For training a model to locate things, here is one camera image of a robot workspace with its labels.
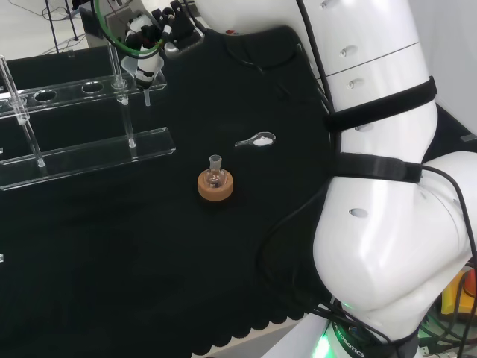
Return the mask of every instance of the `black cloth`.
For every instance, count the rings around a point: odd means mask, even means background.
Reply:
[[[271,69],[241,65],[226,43]],[[326,182],[332,157],[296,44],[286,29],[244,43],[211,32],[166,61],[168,86],[151,93],[151,108],[140,95],[130,100],[135,131],[167,126],[174,154],[0,192],[0,357],[188,358],[303,316],[254,268],[267,229]],[[104,48],[9,64],[20,89],[110,74]],[[124,134],[115,100],[35,113],[31,122],[43,151]],[[0,125],[3,158],[28,154],[15,119]],[[277,142],[234,148],[259,131]],[[460,142],[466,133],[440,111],[427,160],[476,150]],[[233,196],[221,204],[197,193],[211,154],[234,177]],[[277,234],[267,260],[284,280],[327,298],[311,253],[323,200]]]

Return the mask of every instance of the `black strap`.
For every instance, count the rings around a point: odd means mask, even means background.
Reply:
[[[334,162],[334,176],[419,183],[422,166],[401,159],[377,155],[340,153]]]
[[[436,95],[437,87],[431,76],[429,81],[416,87],[329,114],[325,116],[325,126],[329,132],[338,132],[367,125],[428,104]]]

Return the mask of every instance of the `green cable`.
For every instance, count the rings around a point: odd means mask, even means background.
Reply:
[[[145,51],[138,51],[134,50],[130,47],[127,47],[124,43],[121,41],[118,41],[113,33],[110,31],[110,29],[106,26],[106,22],[104,22],[104,17],[101,15],[101,10],[99,8],[99,0],[95,0],[95,14],[96,17],[98,18],[99,25],[103,29],[103,31],[107,34],[107,36],[114,42],[115,45],[117,45],[119,48],[121,48],[123,51],[126,51],[130,54],[150,54],[154,51],[156,51],[161,45],[162,45],[162,39],[153,47]]]

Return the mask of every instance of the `glass tube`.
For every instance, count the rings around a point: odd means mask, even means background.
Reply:
[[[121,73],[121,64],[119,62],[118,51],[111,45],[111,43],[107,43],[108,53],[110,54],[110,62],[111,62],[111,69],[113,70],[114,74],[114,81],[111,84],[114,89],[122,90],[125,89],[127,86],[127,82],[122,77]],[[129,148],[135,148],[136,143],[134,141],[134,131],[133,131],[133,124],[131,123],[130,111],[129,111],[129,98],[126,92],[120,92],[116,99],[121,105],[121,115],[122,121],[124,124],[124,129],[126,131],[127,141],[129,142]]]
[[[33,152],[35,159],[37,160],[37,164],[40,168],[45,166],[45,161],[43,160],[42,152],[40,147],[38,146],[37,138],[35,137],[35,133],[33,132],[33,128],[30,124],[30,115],[25,108],[25,104],[18,94],[18,90],[16,89],[15,81],[10,73],[10,69],[7,65],[7,60],[5,57],[0,54],[0,70],[1,76],[5,83],[5,86],[8,88],[8,92],[10,92],[10,103],[9,105],[15,111],[16,119],[23,127],[23,131],[25,132],[25,136],[28,142],[28,145]]]

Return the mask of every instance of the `circular hole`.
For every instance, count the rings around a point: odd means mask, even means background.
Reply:
[[[351,209],[350,214],[356,218],[367,218],[367,211],[365,209]]]
[[[88,94],[98,93],[103,89],[103,85],[99,82],[87,82],[81,89]]]
[[[360,125],[359,127],[355,127],[355,131],[358,131],[358,132],[369,132],[373,129],[374,129],[374,126],[372,124]]]
[[[52,89],[42,89],[33,95],[35,101],[50,102],[57,96],[57,93]]]

